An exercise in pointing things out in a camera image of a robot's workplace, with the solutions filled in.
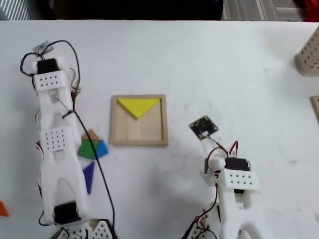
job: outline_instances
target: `green tangram piece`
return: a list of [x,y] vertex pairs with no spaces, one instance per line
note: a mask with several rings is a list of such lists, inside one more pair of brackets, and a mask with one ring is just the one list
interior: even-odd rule
[[[98,149],[99,143],[100,142],[93,141],[95,150]],[[78,150],[78,155],[84,158],[94,159],[94,152],[92,150],[90,141],[88,141],[87,139],[82,140],[82,144]]]

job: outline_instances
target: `blue tangram piece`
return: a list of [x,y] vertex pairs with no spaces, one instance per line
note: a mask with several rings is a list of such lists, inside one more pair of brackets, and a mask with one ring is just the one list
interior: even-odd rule
[[94,162],[92,162],[89,166],[83,169],[83,173],[85,177],[86,191],[88,192],[88,194],[91,194],[94,173]]
[[96,153],[98,154],[99,158],[109,153],[104,140],[100,141],[100,144],[98,146],[98,149],[96,150]]

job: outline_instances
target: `orange tangram piece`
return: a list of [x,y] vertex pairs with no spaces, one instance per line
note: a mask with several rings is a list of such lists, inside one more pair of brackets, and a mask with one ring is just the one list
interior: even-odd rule
[[6,208],[5,208],[5,206],[4,206],[2,201],[0,201],[0,216],[9,217],[9,213],[6,210]]

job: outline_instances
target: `floor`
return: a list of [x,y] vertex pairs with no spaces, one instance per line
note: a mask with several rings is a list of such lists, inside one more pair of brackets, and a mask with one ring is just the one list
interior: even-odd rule
[[303,21],[305,0],[224,0],[223,20]]

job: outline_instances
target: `white 3d-printed bracket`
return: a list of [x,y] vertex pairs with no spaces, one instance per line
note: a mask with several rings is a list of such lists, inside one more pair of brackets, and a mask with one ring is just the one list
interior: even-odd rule
[[[240,230],[254,239],[271,239],[264,218],[260,185],[256,173],[223,169],[216,180],[220,207],[220,239],[236,239]],[[238,208],[234,189],[245,190],[245,208]]]

